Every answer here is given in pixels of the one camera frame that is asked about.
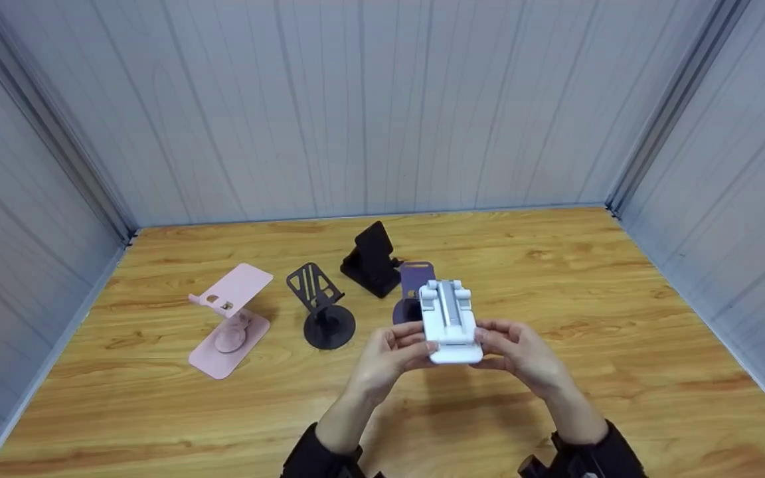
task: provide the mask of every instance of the phone stand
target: phone stand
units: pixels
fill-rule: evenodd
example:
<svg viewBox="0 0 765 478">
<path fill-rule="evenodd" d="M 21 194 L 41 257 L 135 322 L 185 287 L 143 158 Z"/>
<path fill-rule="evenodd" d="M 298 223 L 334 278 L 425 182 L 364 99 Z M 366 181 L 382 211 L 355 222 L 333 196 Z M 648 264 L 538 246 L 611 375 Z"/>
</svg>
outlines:
<svg viewBox="0 0 765 478">
<path fill-rule="evenodd" d="M 418 290 L 431 279 L 435 279 L 435 269 L 433 264 L 426 260 L 404 262 L 400 265 L 400 289 L 403 297 L 394 305 L 392 323 L 397 325 L 422 320 Z"/>
<path fill-rule="evenodd" d="M 188 300 L 224 318 L 188 356 L 191 365 L 218 380 L 228 377 L 270 328 L 264 317 L 243 306 L 273 278 L 250 264 L 239 264 L 203 295 L 188 294 Z"/>
<path fill-rule="evenodd" d="M 382 222 L 376 221 L 359 233 L 356 247 L 344 258 L 341 272 L 382 299 L 400 283 L 397 267 L 403 264 L 394 253 Z"/>
<path fill-rule="evenodd" d="M 356 331 L 356 320 L 348 309 L 335 305 L 344 293 L 322 272 L 318 264 L 309 262 L 292 272 L 286 284 L 306 306 L 309 317 L 303 324 L 303 335 L 310 345 L 323 351 L 347 344 Z"/>
<path fill-rule="evenodd" d="M 483 349 L 474 340 L 477 329 L 471 309 L 471 291 L 461 281 L 431 279 L 418 290 L 427 340 L 437 342 L 430 354 L 433 363 L 477 363 Z"/>
</svg>

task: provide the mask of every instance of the right hand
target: right hand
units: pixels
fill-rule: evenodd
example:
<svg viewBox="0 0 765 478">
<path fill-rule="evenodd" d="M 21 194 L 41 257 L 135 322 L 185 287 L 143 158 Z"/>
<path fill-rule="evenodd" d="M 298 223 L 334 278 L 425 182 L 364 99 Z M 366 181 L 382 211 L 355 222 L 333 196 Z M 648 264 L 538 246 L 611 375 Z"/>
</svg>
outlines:
<svg viewBox="0 0 765 478">
<path fill-rule="evenodd" d="M 474 338 L 486 357 L 474 368 L 506 370 L 527 385 L 533 393 L 548 400 L 574 388 L 568 369 L 548 344 L 526 324 L 512 321 L 477 321 Z"/>
</svg>

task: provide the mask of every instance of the finger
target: finger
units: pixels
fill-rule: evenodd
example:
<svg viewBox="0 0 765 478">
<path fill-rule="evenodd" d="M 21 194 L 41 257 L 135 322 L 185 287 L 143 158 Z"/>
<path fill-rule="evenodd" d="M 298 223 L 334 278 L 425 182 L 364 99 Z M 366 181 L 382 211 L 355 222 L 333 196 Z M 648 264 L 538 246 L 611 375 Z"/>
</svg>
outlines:
<svg viewBox="0 0 765 478">
<path fill-rule="evenodd" d="M 492 357 L 471 363 L 471 367 L 481 370 L 506 370 L 506 362 L 501 357 Z"/>
<path fill-rule="evenodd" d="M 409 372 L 410 370 L 417 370 L 419 368 L 433 368 L 434 366 L 437 366 L 437 364 L 433 363 L 433 361 L 431 361 L 428 357 L 424 357 L 408 361 L 404 367 L 404 370 Z"/>
<path fill-rule="evenodd" d="M 406 366 L 412 360 L 429 357 L 434 351 L 438 350 L 438 344 L 435 342 L 419 342 L 390 352 L 394 363 L 398 366 Z"/>
<path fill-rule="evenodd" d="M 519 337 L 523 329 L 529 329 L 527 324 L 514 323 L 513 321 L 505 321 L 502 319 L 492 319 L 488 321 L 477 321 L 477 327 L 481 329 L 492 330 L 494 332 L 502 333 L 510 339 L 512 342 L 519 342 Z"/>
<path fill-rule="evenodd" d="M 417 344 L 418 342 L 423 342 L 425 340 L 427 340 L 427 336 L 424 335 L 423 332 L 413 333 L 412 335 L 406 336 L 403 339 L 397 339 L 397 348 L 403 349 L 404 347 L 408 347 L 412 344 Z"/>
<path fill-rule="evenodd" d="M 412 335 L 413 333 L 419 333 L 424 331 L 424 323 L 422 321 L 414 321 L 413 323 L 402 323 L 392 326 L 389 330 L 394 333 L 396 339 Z"/>
<path fill-rule="evenodd" d="M 489 344 L 480 344 L 480 348 L 483 349 L 483 354 L 491 354 L 493 356 L 502 356 L 503 352 L 501 349 L 498 349 L 495 347 L 495 345 L 489 345 Z"/>
<path fill-rule="evenodd" d="M 495 332 L 500 333 L 509 333 L 509 330 L 513 329 L 516 325 L 518 325 L 518 323 L 514 323 L 513 321 L 505 321 L 503 319 L 477 321 L 477 327 L 481 327 L 481 329 L 486 330 L 494 330 Z"/>
<path fill-rule="evenodd" d="M 382 347 L 383 344 L 388 344 L 388 347 L 393 349 L 395 340 L 394 333 L 391 329 L 375 329 L 371 333 L 371 338 L 368 339 L 368 344 L 374 344 L 379 347 Z"/>
<path fill-rule="evenodd" d="M 488 346 L 491 350 L 497 350 L 502 356 L 509 356 L 518 351 L 518 346 L 509 341 L 506 337 L 497 332 L 491 332 L 485 329 L 477 329 L 474 331 L 474 339 L 480 345 Z"/>
</svg>

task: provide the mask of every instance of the white phone stand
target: white phone stand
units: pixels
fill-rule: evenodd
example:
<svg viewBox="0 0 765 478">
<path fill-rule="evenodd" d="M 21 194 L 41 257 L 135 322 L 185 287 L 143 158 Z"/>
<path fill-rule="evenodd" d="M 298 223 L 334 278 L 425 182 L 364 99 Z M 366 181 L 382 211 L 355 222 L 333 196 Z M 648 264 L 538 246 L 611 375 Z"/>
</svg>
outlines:
<svg viewBox="0 0 765 478">
<path fill-rule="evenodd" d="M 474 340 L 477 324 L 471 311 L 471 291 L 461 281 L 427 281 L 418 290 L 427 340 L 438 343 L 430 360 L 438 364 L 477 363 L 483 349 Z"/>
</svg>

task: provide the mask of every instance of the corrugated metal wall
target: corrugated metal wall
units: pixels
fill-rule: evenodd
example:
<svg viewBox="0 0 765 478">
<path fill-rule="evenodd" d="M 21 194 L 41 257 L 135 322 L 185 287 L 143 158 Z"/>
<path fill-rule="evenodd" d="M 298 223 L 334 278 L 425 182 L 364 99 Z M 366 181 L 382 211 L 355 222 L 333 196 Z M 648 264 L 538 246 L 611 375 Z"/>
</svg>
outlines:
<svg viewBox="0 0 765 478">
<path fill-rule="evenodd" d="M 0 435 L 121 247 L 0 85 Z"/>
<path fill-rule="evenodd" d="M 765 2 L 749 4 L 622 222 L 765 387 Z"/>
<path fill-rule="evenodd" d="M 713 1 L 0 0 L 139 226 L 603 203 Z"/>
</svg>

